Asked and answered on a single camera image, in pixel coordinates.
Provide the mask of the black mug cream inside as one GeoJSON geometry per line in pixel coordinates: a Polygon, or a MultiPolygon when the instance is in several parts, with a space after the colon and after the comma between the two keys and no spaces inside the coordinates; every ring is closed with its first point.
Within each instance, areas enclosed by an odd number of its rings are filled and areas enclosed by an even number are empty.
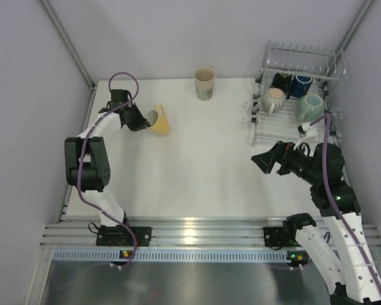
{"type": "Polygon", "coordinates": [[[286,97],[290,97],[290,85],[291,85],[292,75],[278,72],[274,75],[271,85],[271,88],[278,88],[282,90],[286,97]]]}

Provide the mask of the tall beige floral cup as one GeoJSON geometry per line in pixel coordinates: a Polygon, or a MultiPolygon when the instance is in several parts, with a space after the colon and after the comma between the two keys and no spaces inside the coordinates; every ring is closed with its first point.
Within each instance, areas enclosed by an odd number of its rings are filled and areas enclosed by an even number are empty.
{"type": "Polygon", "coordinates": [[[196,69],[194,73],[196,96],[199,100],[207,101],[213,96],[215,71],[212,66],[204,66],[196,69]]]}

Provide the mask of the yellow mug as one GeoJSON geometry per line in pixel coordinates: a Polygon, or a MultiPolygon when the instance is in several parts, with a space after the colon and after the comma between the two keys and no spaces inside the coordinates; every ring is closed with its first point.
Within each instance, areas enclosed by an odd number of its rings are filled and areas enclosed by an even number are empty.
{"type": "Polygon", "coordinates": [[[170,124],[162,105],[157,105],[154,110],[149,111],[145,118],[149,124],[147,127],[148,130],[159,136],[166,136],[170,133],[170,124]]]}

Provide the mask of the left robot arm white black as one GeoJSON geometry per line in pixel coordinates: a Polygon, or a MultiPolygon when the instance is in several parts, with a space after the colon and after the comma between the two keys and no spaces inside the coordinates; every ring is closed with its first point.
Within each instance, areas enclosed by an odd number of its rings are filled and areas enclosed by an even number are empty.
{"type": "Polygon", "coordinates": [[[111,166],[105,142],[124,126],[138,132],[149,122],[133,102],[130,91],[112,90],[110,97],[85,131],[65,139],[65,175],[81,201],[98,212],[101,225],[112,228],[111,239],[125,245],[131,240],[132,230],[126,212],[109,187],[111,166]]]}

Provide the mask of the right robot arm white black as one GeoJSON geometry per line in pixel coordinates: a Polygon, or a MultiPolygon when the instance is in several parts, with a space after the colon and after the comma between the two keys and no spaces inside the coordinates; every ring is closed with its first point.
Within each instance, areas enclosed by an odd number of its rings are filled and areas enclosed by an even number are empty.
{"type": "Polygon", "coordinates": [[[331,304],[381,304],[381,277],[366,241],[356,194],[342,178],[345,165],[335,144],[318,144],[306,154],[292,142],[278,141],[251,157],[265,174],[279,164],[278,175],[295,174],[310,185],[311,200],[335,242],[332,249],[308,213],[283,221],[285,240],[300,245],[322,276],[331,304]]]}

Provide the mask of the grey striped mug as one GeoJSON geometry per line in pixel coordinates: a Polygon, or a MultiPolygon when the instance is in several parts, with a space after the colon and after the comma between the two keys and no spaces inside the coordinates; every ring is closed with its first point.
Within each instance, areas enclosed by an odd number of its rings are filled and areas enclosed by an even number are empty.
{"type": "Polygon", "coordinates": [[[262,107],[268,115],[273,115],[280,110],[286,102],[286,94],[279,88],[269,88],[262,95],[262,107]]]}

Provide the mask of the teal green mug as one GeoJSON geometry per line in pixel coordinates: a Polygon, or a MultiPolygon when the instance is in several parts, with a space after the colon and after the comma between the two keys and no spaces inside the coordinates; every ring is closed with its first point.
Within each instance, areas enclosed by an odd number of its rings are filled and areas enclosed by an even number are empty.
{"type": "Polygon", "coordinates": [[[299,123],[310,123],[324,114],[324,110],[325,103],[319,95],[305,95],[297,104],[297,121],[299,123]]]}

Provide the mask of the dark blue mug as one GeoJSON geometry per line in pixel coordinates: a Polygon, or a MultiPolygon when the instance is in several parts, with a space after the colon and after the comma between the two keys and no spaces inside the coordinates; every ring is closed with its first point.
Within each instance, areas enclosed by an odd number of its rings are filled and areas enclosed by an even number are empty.
{"type": "Polygon", "coordinates": [[[290,96],[301,98],[307,94],[313,82],[313,77],[308,75],[295,75],[290,85],[290,96]]]}

